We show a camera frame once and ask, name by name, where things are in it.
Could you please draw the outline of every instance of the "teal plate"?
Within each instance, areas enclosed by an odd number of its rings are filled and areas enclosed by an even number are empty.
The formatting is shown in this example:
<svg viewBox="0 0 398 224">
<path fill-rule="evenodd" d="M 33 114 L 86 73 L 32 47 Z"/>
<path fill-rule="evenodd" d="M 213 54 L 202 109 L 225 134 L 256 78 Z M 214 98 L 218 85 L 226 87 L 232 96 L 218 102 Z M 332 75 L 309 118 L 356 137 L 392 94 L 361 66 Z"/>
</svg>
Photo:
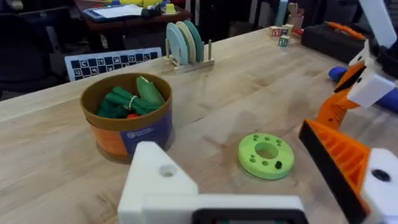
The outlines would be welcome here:
<svg viewBox="0 0 398 224">
<path fill-rule="evenodd" d="M 195 48 L 197 50 L 197 61 L 198 62 L 202 62 L 203 61 L 203 42 L 201 41 L 200 38 L 200 34 L 197 30 L 197 28 L 195 27 L 195 25 L 193 25 L 193 23 L 191 21 L 184 21 L 185 25 L 188 27 L 189 31 L 192 34 L 193 40 L 195 41 Z"/>
<path fill-rule="evenodd" d="M 181 65 L 188 65 L 188 49 L 185 40 L 178 27 L 169 22 L 166 28 L 166 37 L 169 40 L 172 55 Z"/>
</svg>

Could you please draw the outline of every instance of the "cardboard bucket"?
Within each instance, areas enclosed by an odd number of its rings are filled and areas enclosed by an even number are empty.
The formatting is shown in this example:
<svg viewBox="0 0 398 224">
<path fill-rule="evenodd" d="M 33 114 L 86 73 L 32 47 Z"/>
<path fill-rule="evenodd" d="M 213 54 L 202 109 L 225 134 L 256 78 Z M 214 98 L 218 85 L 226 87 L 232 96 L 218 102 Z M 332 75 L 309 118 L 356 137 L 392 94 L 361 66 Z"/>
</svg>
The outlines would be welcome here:
<svg viewBox="0 0 398 224">
<path fill-rule="evenodd" d="M 134 119 L 103 118 L 95 115 L 98 106 L 113 87 L 139 96 L 136 78 L 142 75 L 153 82 L 165 104 L 159 109 Z M 172 90 L 154 75 L 130 73 L 104 78 L 89 86 L 80 97 L 80 104 L 98 144 L 111 156 L 133 155 L 140 141 L 154 141 L 164 148 L 172 131 Z"/>
</svg>

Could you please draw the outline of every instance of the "orange tool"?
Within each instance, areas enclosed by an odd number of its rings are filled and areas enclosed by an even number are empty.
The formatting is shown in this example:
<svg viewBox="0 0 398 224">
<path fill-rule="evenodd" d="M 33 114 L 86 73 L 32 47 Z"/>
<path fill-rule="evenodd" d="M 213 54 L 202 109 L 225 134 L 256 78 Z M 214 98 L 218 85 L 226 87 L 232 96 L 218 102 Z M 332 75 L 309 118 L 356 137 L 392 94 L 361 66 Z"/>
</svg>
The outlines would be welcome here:
<svg viewBox="0 0 398 224">
<path fill-rule="evenodd" d="M 346 112 L 359 107 L 347 94 L 364 66 L 363 61 L 350 66 L 336 93 L 322 104 L 315 120 L 304 121 L 299 134 L 349 223 L 362 223 L 371 212 L 361 195 L 371 150 L 338 132 Z"/>
<path fill-rule="evenodd" d="M 355 30 L 349 28 L 348 26 L 343 26 L 336 22 L 326 22 L 326 24 L 328 24 L 330 27 L 335 28 L 337 30 L 342 30 L 342 31 L 346 32 L 347 34 L 349 34 L 359 40 L 366 40 L 366 37 L 364 35 L 362 35 L 359 32 L 356 32 Z"/>
</svg>

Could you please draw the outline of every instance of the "green washer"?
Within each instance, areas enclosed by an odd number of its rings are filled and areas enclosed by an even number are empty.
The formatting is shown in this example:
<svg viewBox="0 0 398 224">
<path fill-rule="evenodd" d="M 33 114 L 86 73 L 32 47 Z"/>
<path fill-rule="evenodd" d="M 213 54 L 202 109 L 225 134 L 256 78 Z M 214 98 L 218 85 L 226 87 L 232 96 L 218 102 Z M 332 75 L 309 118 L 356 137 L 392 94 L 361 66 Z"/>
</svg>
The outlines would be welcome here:
<svg viewBox="0 0 398 224">
<path fill-rule="evenodd" d="M 238 159 L 252 175 L 268 180 L 285 177 L 294 164 L 290 146 L 271 134 L 254 133 L 239 143 Z"/>
</svg>

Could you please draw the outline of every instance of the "checkerboard calibration target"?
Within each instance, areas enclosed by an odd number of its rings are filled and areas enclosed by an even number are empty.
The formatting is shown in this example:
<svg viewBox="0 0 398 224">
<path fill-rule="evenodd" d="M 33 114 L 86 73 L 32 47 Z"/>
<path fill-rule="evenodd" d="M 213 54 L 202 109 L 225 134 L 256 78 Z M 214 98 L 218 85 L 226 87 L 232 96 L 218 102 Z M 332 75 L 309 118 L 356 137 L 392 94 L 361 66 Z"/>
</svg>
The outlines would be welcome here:
<svg viewBox="0 0 398 224">
<path fill-rule="evenodd" d="M 160 47 L 153 47 L 148 49 L 67 56 L 65 57 L 65 63 L 70 81 L 75 81 L 161 56 L 162 50 Z"/>
</svg>

